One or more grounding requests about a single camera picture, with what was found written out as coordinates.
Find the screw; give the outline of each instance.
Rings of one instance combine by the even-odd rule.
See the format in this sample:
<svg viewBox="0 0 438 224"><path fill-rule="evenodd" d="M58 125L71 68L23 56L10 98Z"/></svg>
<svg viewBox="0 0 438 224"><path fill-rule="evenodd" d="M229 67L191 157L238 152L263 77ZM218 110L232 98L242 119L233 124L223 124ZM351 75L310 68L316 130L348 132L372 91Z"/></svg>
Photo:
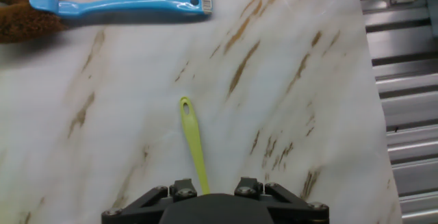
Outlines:
<svg viewBox="0 0 438 224"><path fill-rule="evenodd" d="M165 186L157 186L157 187L155 187L155 189L157 189L157 190L167 190L167 187L165 187Z"/></svg>
<svg viewBox="0 0 438 224"><path fill-rule="evenodd" d="M174 195L174 194L175 194L175 185L170 185L170 186L169 186L169 193L170 193L171 195Z"/></svg>
<svg viewBox="0 0 438 224"><path fill-rule="evenodd" d="M114 215L121 214L122 211L123 211L122 208L110 208L109 210L105 211L105 214L109 215L109 216L114 216Z"/></svg>
<svg viewBox="0 0 438 224"><path fill-rule="evenodd" d="M257 190L258 190L259 192L263 192L263 183L261 183L261 182L258 182L258 183L257 183Z"/></svg>
<svg viewBox="0 0 438 224"><path fill-rule="evenodd" d="M266 186L267 187L274 187L274 186L276 186L276 183L273 183L273 182L272 183L267 183Z"/></svg>
<svg viewBox="0 0 438 224"><path fill-rule="evenodd" d="M237 192L242 195L252 195L255 194L255 190L249 188L248 186L242 186L237 189Z"/></svg>
<svg viewBox="0 0 438 224"><path fill-rule="evenodd" d="M184 188L177 192L177 195L180 197L191 197L195 194L195 192L192 189Z"/></svg>
<svg viewBox="0 0 438 224"><path fill-rule="evenodd" d="M325 209L329 208L327 205L320 203L320 202L309 203L309 206L311 208L314 208L315 210L325 210Z"/></svg>

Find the white marble countertop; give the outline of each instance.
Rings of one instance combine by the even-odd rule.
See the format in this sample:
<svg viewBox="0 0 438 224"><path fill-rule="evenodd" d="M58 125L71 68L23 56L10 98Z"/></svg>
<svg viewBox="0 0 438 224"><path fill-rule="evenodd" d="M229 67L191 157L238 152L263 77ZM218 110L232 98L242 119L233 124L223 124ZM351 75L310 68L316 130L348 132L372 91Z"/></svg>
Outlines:
<svg viewBox="0 0 438 224"><path fill-rule="evenodd" d="M182 96L212 192L251 176L332 223L402 222L359 0L214 0L200 23L0 46L0 95L2 224L99 223L187 177L201 191Z"/></svg>

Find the blue brush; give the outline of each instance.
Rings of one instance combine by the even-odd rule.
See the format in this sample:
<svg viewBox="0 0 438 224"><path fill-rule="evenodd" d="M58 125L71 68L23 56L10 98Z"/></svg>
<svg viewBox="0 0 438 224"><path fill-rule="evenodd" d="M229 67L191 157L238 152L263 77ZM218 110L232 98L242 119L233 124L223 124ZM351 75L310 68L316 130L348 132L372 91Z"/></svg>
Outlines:
<svg viewBox="0 0 438 224"><path fill-rule="evenodd" d="M52 12L60 18L80 18L95 12L157 10L184 14L208 15L213 12L211 0L103 0L75 3L59 0L29 0L40 11Z"/></svg>

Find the barcode label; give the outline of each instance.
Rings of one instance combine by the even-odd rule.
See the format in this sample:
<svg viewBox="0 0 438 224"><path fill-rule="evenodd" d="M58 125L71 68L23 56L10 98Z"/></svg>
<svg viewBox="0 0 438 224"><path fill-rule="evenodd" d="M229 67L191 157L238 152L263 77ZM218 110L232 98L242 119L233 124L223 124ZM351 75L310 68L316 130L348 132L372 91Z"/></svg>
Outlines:
<svg viewBox="0 0 438 224"><path fill-rule="evenodd" d="M212 5L211 0L201 0L203 11L205 14L211 14L212 12Z"/></svg>

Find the white tabletop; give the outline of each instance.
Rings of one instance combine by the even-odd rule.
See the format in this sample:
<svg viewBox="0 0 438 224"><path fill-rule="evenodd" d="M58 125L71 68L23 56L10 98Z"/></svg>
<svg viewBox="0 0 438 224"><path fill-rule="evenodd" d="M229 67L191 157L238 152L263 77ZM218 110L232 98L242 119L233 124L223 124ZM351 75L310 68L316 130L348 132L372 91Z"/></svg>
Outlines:
<svg viewBox="0 0 438 224"><path fill-rule="evenodd" d="M2 224L99 223L187 177L201 192L182 96L212 192L250 176L329 205L332 223L401 223L359 0L109 21L0 47Z"/></svg>

